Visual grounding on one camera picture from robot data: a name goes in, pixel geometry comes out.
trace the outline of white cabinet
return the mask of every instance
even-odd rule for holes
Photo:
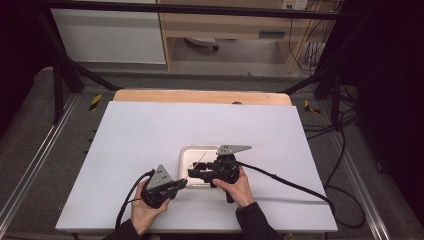
[[[156,4],[154,0],[113,2]],[[157,13],[67,9],[52,9],[52,13],[75,61],[165,64]]]

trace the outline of wooden edge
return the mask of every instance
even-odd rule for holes
[[[136,90],[123,89],[116,92],[113,101],[124,102],[179,102],[224,103],[235,102],[248,105],[292,106],[290,97],[283,93],[192,91],[192,90]]]

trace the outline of white tabletop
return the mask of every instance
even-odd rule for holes
[[[250,145],[238,161],[324,194],[295,107],[199,103],[110,102],[56,228],[112,231],[135,180],[163,164],[178,179],[188,145]],[[245,168],[255,200],[272,227],[336,231],[319,198]],[[152,232],[238,232],[236,205],[219,189],[183,189]],[[130,216],[130,204],[122,218]]]

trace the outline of human hand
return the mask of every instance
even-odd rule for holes
[[[247,175],[244,173],[241,166],[239,166],[239,170],[239,179],[233,184],[219,179],[213,179],[212,183],[222,190],[227,191],[233,198],[234,202],[237,203],[238,208],[242,209],[255,201],[253,200],[252,192],[250,191]]]
[[[134,199],[139,200],[131,202],[131,222],[139,236],[149,229],[159,214],[168,209],[168,204],[171,201],[171,199],[167,199],[158,209],[147,206],[143,199],[140,199],[145,183],[146,181],[140,182],[137,186]]]

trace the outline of sleeve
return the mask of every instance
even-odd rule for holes
[[[244,240],[282,240],[266,220],[257,202],[236,210],[237,221],[243,231]]]
[[[138,236],[137,231],[132,225],[131,219],[121,224],[121,226],[115,230],[109,236],[103,238],[103,240],[144,240],[143,236]]]

